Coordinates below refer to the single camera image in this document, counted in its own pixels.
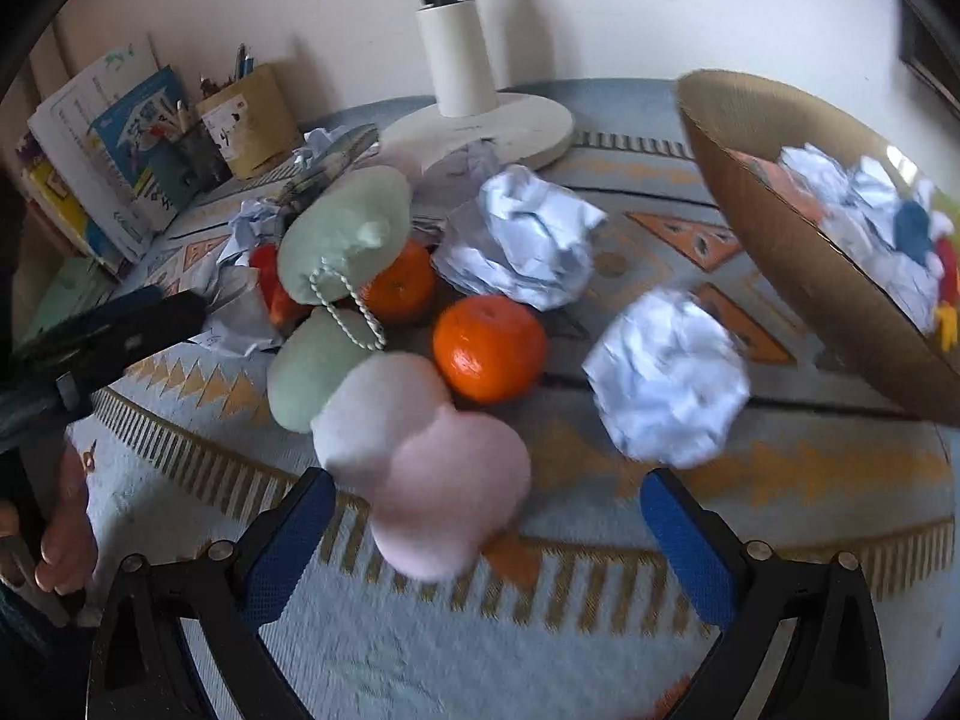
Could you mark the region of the person left hand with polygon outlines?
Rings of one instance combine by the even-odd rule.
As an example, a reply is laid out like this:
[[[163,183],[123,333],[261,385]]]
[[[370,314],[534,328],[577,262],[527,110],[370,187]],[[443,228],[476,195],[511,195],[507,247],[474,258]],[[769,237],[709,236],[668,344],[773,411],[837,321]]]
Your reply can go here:
[[[79,592],[93,575],[98,543],[88,502],[82,456],[65,434],[3,455],[2,536],[26,538],[28,522],[41,525],[34,580],[43,592]]]

